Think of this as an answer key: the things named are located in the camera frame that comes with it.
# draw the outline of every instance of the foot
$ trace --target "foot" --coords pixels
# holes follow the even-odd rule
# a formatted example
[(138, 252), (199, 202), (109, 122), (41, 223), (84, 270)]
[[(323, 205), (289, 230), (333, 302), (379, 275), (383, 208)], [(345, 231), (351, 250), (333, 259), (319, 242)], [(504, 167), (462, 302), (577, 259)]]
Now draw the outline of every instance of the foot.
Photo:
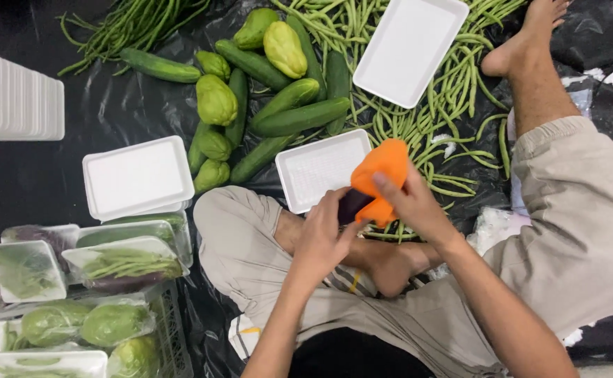
[(568, 0), (533, 0), (521, 31), (491, 51), (481, 63), (481, 70), (488, 76), (506, 77), (515, 59), (523, 59), (526, 51), (535, 47), (548, 50), (552, 30), (563, 23), (561, 18), (569, 4)]
[(378, 249), (368, 272), (377, 290), (387, 298), (402, 293), (410, 278), (430, 267), (420, 243), (396, 245), (380, 242)]

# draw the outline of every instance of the purple eggplant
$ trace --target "purple eggplant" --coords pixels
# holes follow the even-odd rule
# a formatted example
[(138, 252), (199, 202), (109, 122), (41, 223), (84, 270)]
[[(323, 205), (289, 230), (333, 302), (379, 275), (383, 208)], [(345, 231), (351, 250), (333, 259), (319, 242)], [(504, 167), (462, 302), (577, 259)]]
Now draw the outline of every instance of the purple eggplant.
[(70, 250), (71, 248), (75, 248), (76, 246), (70, 244), (58, 233), (54, 231), (48, 231), (42, 226), (24, 225), (11, 227), (3, 230), (3, 232), (1, 233), (1, 237), (15, 242), (31, 242), (34, 240), (42, 240), (50, 244), (50, 246), (52, 246), (52, 250), (55, 251), (55, 256), (57, 256), (57, 262), (59, 262), (61, 270), (65, 273), (69, 272), (69, 265), (66, 260), (64, 260), (64, 257), (62, 257), (61, 253), (66, 250)]
[(86, 280), (84, 285), (101, 293), (123, 294), (135, 293), (144, 287), (155, 285), (168, 279), (162, 272), (152, 272), (138, 277), (124, 276), (119, 278), (116, 278), (113, 274), (100, 279)]

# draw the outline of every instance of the beige pants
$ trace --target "beige pants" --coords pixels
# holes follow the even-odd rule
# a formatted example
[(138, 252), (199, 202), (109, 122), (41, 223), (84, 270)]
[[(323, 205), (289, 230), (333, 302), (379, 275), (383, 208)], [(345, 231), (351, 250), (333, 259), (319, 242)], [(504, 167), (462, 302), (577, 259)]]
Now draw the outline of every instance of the beige pants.
[[(613, 315), (613, 142), (573, 116), (524, 134), (515, 153), (533, 225), (484, 259), (564, 338)], [(273, 238), (280, 211), (274, 199), (238, 187), (212, 190), (194, 209), (206, 275), (261, 328), (291, 261)], [(406, 350), (437, 377), (503, 370), (453, 276), (391, 300), (317, 288), (298, 340), (340, 327)]]

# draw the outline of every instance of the plastic crate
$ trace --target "plastic crate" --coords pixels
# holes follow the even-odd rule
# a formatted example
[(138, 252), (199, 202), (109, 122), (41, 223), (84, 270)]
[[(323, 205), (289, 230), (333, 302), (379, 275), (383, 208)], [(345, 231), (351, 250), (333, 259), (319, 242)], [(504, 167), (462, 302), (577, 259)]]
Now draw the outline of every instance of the plastic crate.
[[(177, 289), (174, 281), (145, 288), (138, 293), (104, 296), (90, 290), (69, 292), (69, 299), (87, 301), (94, 304), (132, 298), (146, 301), (155, 312), (157, 326), (154, 334), (160, 341), (161, 366), (160, 378), (193, 378), (192, 360), (185, 345), (185, 333), (177, 303)], [(14, 303), (0, 310), (0, 322), (22, 317), (37, 303)]]

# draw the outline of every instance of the black plastic sheet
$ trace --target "black plastic sheet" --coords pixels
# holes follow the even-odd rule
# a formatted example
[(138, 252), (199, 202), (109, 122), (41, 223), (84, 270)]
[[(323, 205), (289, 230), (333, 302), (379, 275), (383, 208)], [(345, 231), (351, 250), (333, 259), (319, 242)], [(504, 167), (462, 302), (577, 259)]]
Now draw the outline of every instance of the black plastic sheet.
[[(0, 1), (0, 56), (48, 76), (79, 59), (76, 47), (62, 35), (55, 16), (75, 12), (85, 20), (100, 20), (111, 0), (22, 0)], [(266, 0), (213, 0), (203, 13), (160, 45), (156, 53), (183, 63), (193, 63), (193, 53), (212, 50), (218, 39), (232, 37), (246, 14)], [(613, 71), (613, 1), (580, 0), (571, 5), (565, 25), (555, 31), (554, 57), (563, 64), (562, 75), (579, 75), (595, 65)], [(523, 10), (505, 20), (505, 29), (489, 34), (502, 43), (520, 29)], [(72, 30), (73, 37), (84, 36)], [(94, 64), (80, 76), (62, 78), (66, 94), (66, 136), (60, 142), (0, 142), (0, 233), (23, 224), (97, 225), (85, 199), (82, 159), (89, 153), (109, 151), (170, 135), (179, 135), (189, 145), (198, 124), (194, 85), (163, 82), (133, 72), (113, 77), (115, 64)], [(487, 79), (493, 94), (511, 105), (509, 86)], [(256, 90), (262, 87), (253, 83)], [(599, 130), (613, 138), (613, 87), (594, 83), (591, 114)], [(253, 95), (249, 113), (268, 100)], [(479, 95), (474, 119), (465, 117), (461, 134), (471, 136), (479, 124), (498, 109)], [(251, 149), (258, 138), (245, 137), (232, 163)], [(498, 151), (495, 127), (490, 127), (475, 146)], [(479, 181), (474, 198), (456, 200), (450, 215), (456, 226), (469, 233), (482, 206), (509, 206), (509, 183), (500, 172), (482, 167), (472, 159), (455, 159), (440, 166), (440, 173)], [(246, 186), (262, 194), (283, 197), (276, 168), (263, 169)], [(443, 204), (452, 201), (438, 198)], [(200, 270), (198, 262), (188, 279), (179, 280), (179, 305), (188, 336), (188, 349), (197, 377), (237, 377), (243, 363), (227, 341), (229, 322), (238, 309), (218, 293)]]

